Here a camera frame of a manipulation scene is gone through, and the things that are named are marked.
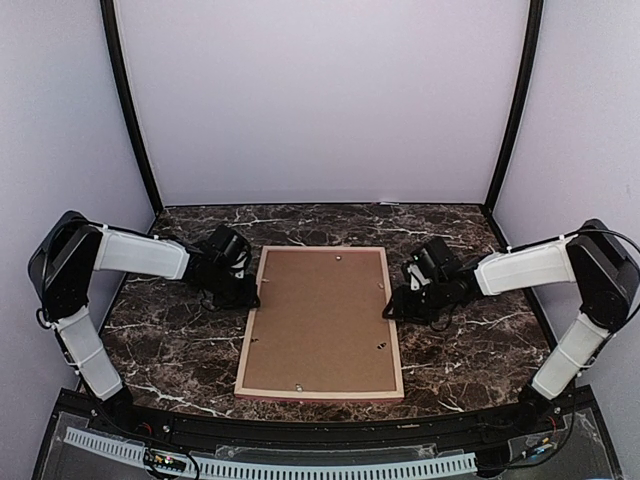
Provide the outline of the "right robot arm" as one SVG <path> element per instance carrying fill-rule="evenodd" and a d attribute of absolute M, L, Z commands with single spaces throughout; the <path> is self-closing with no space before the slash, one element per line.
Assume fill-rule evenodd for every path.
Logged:
<path fill-rule="evenodd" d="M 439 236 L 414 250 L 401 267 L 382 311 L 386 320 L 433 327 L 445 310 L 519 290 L 572 288 L 577 312 L 528 382 L 532 394 L 510 413 L 521 434 L 534 432 L 549 405 L 588 369 L 603 347 L 639 313 L 639 245 L 590 219 L 554 237 L 468 260 Z"/>

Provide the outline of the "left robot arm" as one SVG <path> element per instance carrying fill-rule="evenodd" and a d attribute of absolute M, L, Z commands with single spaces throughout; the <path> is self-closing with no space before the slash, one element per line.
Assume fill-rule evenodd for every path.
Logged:
<path fill-rule="evenodd" d="M 95 278 L 137 274 L 181 282 L 209 294 L 223 310 L 254 309 L 260 299 L 250 273 L 252 247 L 236 230 L 219 225 L 206 238 L 186 242 L 92 221 L 64 212 L 28 261 L 39 300 L 36 318 L 53 331 L 67 363 L 88 393 L 102 402 L 101 417 L 120 436 L 141 427 L 140 412 L 124 399 L 128 388 L 110 360 L 92 317 Z"/>

